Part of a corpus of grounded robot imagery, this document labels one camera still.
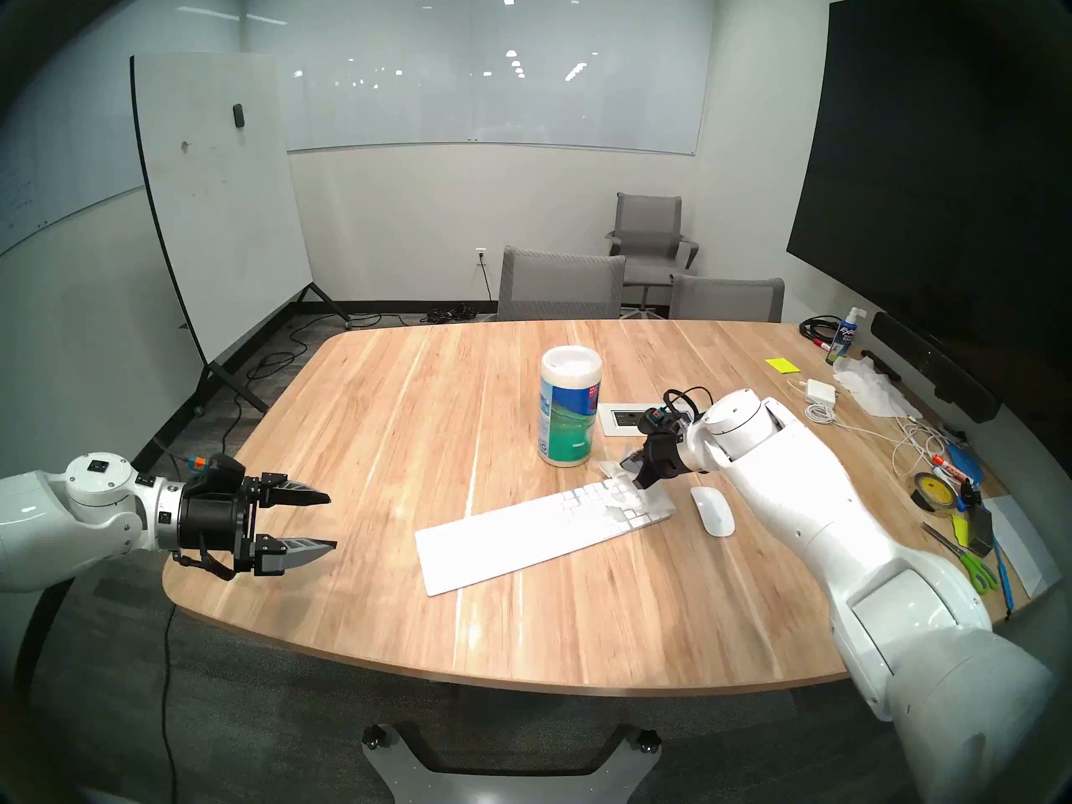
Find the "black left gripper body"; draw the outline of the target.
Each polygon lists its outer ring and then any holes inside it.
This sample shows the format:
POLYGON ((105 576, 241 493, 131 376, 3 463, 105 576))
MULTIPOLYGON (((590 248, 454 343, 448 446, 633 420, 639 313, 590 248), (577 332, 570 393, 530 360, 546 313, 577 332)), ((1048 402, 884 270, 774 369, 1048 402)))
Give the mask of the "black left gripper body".
POLYGON ((199 476, 184 488, 178 510, 178 564, 225 570, 213 551, 228 552, 233 570, 252 568, 250 503, 243 476, 199 476))

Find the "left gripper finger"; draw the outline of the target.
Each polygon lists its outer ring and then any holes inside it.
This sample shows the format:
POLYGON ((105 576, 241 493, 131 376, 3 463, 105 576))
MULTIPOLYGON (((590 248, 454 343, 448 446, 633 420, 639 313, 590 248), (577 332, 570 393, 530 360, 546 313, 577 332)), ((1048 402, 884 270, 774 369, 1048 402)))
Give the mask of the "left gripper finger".
POLYGON ((251 548, 254 576, 276 577, 324 557, 337 549, 337 544, 333 540, 312 538, 278 539, 258 534, 251 548))
POLYGON ((291 480, 283 473, 264 473, 258 477, 245 476, 245 498, 253 506, 309 507, 331 503, 329 494, 307 483, 291 480))

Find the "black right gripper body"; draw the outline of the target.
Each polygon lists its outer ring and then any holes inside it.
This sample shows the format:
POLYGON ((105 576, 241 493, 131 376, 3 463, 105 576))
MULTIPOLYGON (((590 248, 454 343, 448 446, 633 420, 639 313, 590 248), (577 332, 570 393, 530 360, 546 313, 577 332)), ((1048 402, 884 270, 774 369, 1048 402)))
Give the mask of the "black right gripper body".
POLYGON ((662 470, 662 480, 700 471, 686 435, 687 430, 658 430, 647 435, 643 446, 658 449, 657 465, 662 470))

